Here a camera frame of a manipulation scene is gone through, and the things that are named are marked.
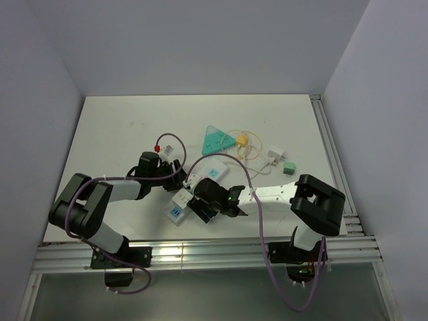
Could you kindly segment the white colourful power strip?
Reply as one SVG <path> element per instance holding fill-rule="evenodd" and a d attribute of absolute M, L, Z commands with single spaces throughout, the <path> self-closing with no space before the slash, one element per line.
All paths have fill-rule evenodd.
<path fill-rule="evenodd" d="M 195 213 L 204 223 L 216 216 L 212 205 L 202 201 L 200 196 L 203 187 L 215 185 L 227 173 L 229 168 L 217 159 L 209 160 L 202 169 L 191 174 L 184 187 L 178 190 L 164 207 L 164 214 L 176 226 L 179 226 L 191 213 Z"/>

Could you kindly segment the white cube socket adapter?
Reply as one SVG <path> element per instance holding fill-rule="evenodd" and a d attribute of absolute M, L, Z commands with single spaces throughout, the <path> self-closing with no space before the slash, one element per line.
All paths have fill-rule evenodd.
<path fill-rule="evenodd" d="M 193 195 L 187 189 L 182 188 L 173 196 L 172 202 L 175 204 L 175 207 L 184 210 L 192 198 Z"/>

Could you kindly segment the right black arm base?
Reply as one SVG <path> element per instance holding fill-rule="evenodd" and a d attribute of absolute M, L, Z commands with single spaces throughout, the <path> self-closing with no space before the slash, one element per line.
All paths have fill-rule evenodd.
<path fill-rule="evenodd" d="M 321 249 L 321 241 L 315 244 L 311 251 L 305 251 L 292 246 L 289 241 L 268 243 L 268 259 L 270 263 L 287 265 L 286 271 L 292 282 L 308 284 L 315 278 L 317 269 L 315 263 L 321 254 L 320 272 L 328 260 L 326 244 Z"/>

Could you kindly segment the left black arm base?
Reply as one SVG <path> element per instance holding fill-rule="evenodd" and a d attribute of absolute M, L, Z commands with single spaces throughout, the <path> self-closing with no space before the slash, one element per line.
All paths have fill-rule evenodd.
<path fill-rule="evenodd" d="M 117 295 L 132 295 L 145 291 L 152 282 L 151 273 L 147 270 L 152 259 L 152 247 L 130 247 L 124 253 L 124 257 L 118 257 L 111 253 L 97 251 L 92 253 L 90 262 L 91 270 L 104 270 L 104 284 L 106 289 Z M 147 276 L 143 287 L 137 290 L 126 290 L 132 283 L 135 272 L 140 270 Z"/>

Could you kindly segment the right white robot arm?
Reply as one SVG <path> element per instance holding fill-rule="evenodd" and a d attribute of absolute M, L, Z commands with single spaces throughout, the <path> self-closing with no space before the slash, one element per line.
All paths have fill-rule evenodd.
<path fill-rule="evenodd" d="M 287 219 L 292 232 L 290 255 L 305 260 L 322 237 L 336 237 L 345 195 L 309 174 L 296 182 L 270 187 L 236 185 L 229 189 L 208 177 L 193 175 L 183 181 L 193 197 L 188 207 L 204 221 L 221 214 L 230 218 Z"/>

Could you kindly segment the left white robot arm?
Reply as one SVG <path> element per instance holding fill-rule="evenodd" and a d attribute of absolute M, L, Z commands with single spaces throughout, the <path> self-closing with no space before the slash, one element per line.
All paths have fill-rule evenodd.
<path fill-rule="evenodd" d="M 48 221 L 70 237 L 87 241 L 106 251 L 115 267 L 129 262 L 129 240 L 104 222 L 109 203 L 137 201 L 154 187 L 178 191 L 187 173 L 179 160 L 162 160 L 155 152 L 143 152 L 125 177 L 92 178 L 76 173 L 51 206 Z"/>

